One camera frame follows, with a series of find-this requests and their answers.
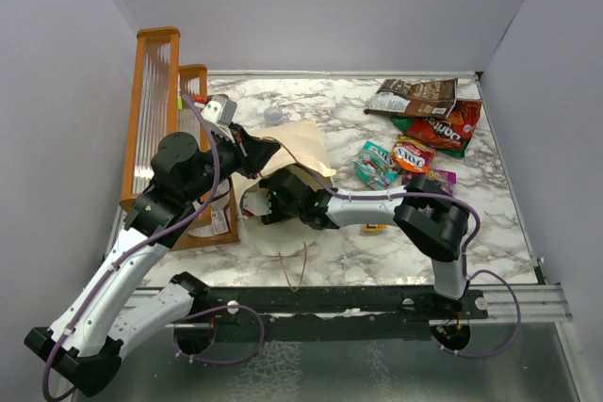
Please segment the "orange snack packet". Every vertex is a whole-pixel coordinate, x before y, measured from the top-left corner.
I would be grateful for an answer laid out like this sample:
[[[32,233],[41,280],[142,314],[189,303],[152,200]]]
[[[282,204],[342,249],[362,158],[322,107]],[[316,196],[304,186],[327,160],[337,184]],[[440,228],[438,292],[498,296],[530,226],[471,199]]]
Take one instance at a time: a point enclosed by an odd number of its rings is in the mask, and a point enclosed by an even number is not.
[[[425,174],[430,170],[435,156],[435,149],[405,135],[398,135],[391,150],[393,161],[401,169],[418,174]]]

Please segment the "brown snack packet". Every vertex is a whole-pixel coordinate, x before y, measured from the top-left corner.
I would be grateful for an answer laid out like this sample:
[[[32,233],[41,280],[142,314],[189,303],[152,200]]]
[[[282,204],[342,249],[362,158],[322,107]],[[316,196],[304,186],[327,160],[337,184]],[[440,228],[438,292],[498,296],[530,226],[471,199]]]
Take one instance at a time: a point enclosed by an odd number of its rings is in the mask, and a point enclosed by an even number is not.
[[[456,78],[419,83],[386,79],[364,113],[387,118],[445,119],[457,104],[457,88]]]

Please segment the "teal snack packet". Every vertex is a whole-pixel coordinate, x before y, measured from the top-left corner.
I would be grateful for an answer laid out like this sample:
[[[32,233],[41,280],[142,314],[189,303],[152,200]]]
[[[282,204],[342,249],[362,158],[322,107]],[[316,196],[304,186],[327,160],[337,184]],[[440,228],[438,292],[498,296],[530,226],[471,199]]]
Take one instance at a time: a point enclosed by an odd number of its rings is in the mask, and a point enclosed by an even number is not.
[[[352,166],[358,178],[376,190],[387,189],[400,172],[400,167],[393,160],[391,153],[371,141],[364,144]]]

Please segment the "magenta snack packet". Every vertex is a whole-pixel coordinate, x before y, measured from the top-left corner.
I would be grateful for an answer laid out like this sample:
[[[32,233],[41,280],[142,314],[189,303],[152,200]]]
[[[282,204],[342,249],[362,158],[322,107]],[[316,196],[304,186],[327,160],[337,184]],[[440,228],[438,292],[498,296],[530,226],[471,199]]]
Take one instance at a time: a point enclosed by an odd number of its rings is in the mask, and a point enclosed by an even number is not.
[[[437,184],[449,195],[454,194],[457,183],[456,174],[454,172],[442,169],[430,169],[426,173],[412,173],[406,171],[401,178],[401,183],[403,185],[408,185],[414,178],[427,179],[428,181]]]

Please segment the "red snack packet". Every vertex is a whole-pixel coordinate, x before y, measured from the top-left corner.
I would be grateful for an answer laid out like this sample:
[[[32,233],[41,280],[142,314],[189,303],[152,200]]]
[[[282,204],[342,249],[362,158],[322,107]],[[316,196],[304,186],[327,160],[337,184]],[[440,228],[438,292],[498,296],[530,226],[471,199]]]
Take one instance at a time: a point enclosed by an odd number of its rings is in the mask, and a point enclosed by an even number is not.
[[[473,137],[481,107],[481,101],[460,100],[445,119],[416,118],[404,135],[435,149],[460,151]]]

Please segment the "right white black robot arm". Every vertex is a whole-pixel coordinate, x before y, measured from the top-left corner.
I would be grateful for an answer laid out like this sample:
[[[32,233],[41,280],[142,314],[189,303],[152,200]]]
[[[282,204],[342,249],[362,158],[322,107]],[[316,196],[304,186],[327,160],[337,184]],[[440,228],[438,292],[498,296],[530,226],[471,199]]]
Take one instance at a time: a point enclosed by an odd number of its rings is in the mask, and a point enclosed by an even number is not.
[[[407,185],[381,191],[348,191],[327,185],[314,189],[289,169],[259,183],[267,196],[265,224],[296,218],[314,230],[382,224],[399,228],[432,261],[432,306],[453,318],[467,304],[469,282],[464,254],[472,235],[469,217],[477,213],[438,184],[416,176]]]

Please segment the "beige paper bag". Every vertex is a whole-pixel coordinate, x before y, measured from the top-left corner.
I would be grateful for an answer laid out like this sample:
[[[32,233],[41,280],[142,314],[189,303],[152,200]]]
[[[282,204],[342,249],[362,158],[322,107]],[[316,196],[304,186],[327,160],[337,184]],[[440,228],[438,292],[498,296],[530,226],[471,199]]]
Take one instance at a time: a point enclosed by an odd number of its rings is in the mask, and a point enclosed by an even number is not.
[[[279,126],[255,129],[250,135],[272,138],[283,147],[269,160],[261,175],[248,179],[237,173],[232,176],[236,207],[243,198],[260,190],[259,184],[279,169],[287,169],[314,190],[322,184],[334,185],[335,170],[325,145],[324,136],[315,121],[294,121]],[[261,217],[240,214],[240,243],[234,246],[236,257],[235,285],[286,285],[286,278],[301,275],[303,259],[321,231],[313,230],[299,219],[291,218],[265,225]]]

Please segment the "yellow candy packet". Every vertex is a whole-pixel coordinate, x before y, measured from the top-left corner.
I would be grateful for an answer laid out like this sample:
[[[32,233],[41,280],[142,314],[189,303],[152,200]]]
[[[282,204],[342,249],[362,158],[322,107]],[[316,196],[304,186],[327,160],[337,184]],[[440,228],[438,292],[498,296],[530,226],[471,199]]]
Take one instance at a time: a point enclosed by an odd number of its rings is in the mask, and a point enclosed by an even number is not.
[[[387,228],[384,224],[366,224],[363,226],[362,231],[364,233],[380,233]]]

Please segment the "green crisps bag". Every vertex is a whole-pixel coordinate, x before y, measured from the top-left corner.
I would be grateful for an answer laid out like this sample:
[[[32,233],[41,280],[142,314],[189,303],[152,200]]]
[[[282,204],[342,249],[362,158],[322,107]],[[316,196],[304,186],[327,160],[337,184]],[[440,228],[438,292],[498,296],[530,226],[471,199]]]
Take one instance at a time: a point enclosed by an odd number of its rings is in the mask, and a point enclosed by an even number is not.
[[[392,118],[391,122],[403,135],[454,158],[463,158],[471,141],[470,138],[452,139],[438,134],[427,118]]]

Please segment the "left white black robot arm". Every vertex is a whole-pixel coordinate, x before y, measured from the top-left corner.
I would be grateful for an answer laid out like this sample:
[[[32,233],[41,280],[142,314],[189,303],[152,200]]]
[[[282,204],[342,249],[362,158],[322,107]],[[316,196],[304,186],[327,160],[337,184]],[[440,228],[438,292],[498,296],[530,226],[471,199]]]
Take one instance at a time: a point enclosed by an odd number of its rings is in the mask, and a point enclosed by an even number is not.
[[[194,322],[207,313],[207,297],[178,283],[168,284],[129,314],[122,309],[142,278],[209,206],[219,183],[235,172],[257,176],[280,149],[277,142],[252,137],[237,124],[228,126],[225,138],[208,141],[210,149],[203,152],[189,133],[161,139],[151,160],[154,176],[127,214],[113,250],[60,318],[26,335],[25,345],[45,362],[46,400],[54,400],[51,372],[94,396],[149,337],[181,317]]]

